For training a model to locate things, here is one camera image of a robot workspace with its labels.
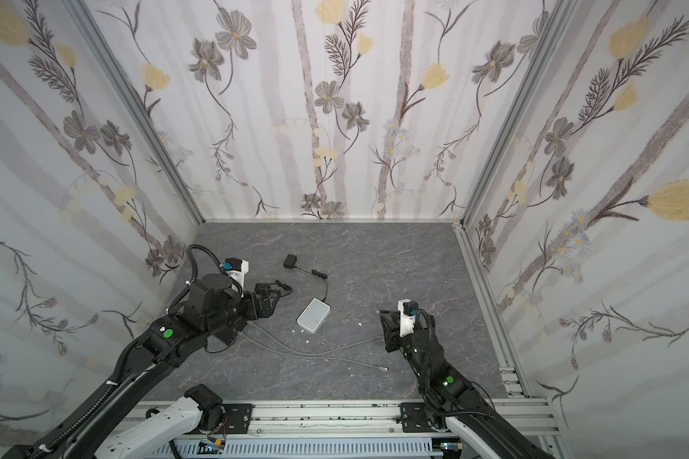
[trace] yellow flower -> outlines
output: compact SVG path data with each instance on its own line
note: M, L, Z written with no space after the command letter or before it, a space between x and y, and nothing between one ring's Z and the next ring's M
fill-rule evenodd
M610 36L610 54L623 59L641 44L648 28L648 17L631 22Z
M71 68L76 66L76 54L71 46L66 45L56 45L56 52L59 53L62 60Z
M635 92L635 86L630 83L623 91L620 96L615 99L615 110L625 110L629 109L631 106L635 105L638 101L638 94Z
M13 7L5 1L0 2L0 41L12 46L28 42L28 28Z
M62 210L59 211L59 218L64 220L65 223L72 223L72 220L74 219L74 214L72 214L68 210Z
M170 76L161 72L155 65L149 64L148 62L143 62L142 74L143 82L152 90L162 90L168 85L168 81L171 79Z
M322 0L322 3L314 10L322 22L327 24L338 24L345 20L345 0Z
M526 184L523 183L521 180L518 180L515 185L513 186L513 189L515 191L515 196L518 197L518 204L525 204L526 203Z
M117 195L115 195L115 204L118 206L124 206L126 202L133 198L135 198L135 188L120 187Z
M665 220L689 220L689 179L663 185L647 201L643 204Z
M357 52L359 54L367 54L372 49L373 39L364 34L359 34L357 37Z
M449 79L447 71L439 64L431 64L424 73L424 78L421 80L421 85L428 90L432 90L441 86Z
M69 209L69 212L79 212L82 210L82 203L76 199L70 199L67 203L67 208Z
M322 158L327 156L331 158L332 160L336 160L337 158L340 157L340 152L335 150L334 148L322 146L322 147L317 147L315 150L316 154L321 156Z

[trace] cable connector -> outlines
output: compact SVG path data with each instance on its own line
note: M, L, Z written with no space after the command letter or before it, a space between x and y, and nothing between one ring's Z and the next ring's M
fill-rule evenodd
M312 274L315 275L316 277L322 278L322 279L326 279L328 277L325 273L319 272L317 270L312 270Z
M276 280L276 285L279 286L281 289L284 289L284 290L286 290L286 291L292 291L292 290L293 290L293 287L290 287L290 286L285 285L285 284L284 284L283 282L281 282L280 280Z

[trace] metal bracket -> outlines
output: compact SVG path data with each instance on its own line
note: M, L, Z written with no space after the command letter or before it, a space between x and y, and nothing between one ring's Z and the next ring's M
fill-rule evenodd
M508 393L509 399L528 398L528 395L523 392L523 386L521 386L518 373L516 373L516 369L513 366L501 366L500 379L503 380L505 392Z
M245 435L248 433L250 426L250 419L253 415L253 405L223 405L227 413L227 424L225 424L225 433L239 433Z
M433 432L423 403L401 403L400 423L403 433Z

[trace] power adapter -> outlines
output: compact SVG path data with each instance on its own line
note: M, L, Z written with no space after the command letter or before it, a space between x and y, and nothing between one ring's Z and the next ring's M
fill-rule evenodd
M289 253L286 255L286 259L284 260L284 268L288 268L290 270L294 269L296 266L296 256L293 255L292 253Z

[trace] black mounting plate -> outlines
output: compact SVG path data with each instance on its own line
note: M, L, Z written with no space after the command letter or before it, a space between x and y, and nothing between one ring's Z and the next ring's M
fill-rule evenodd
M433 432L426 416L426 405L423 403L401 403L400 423L403 433Z

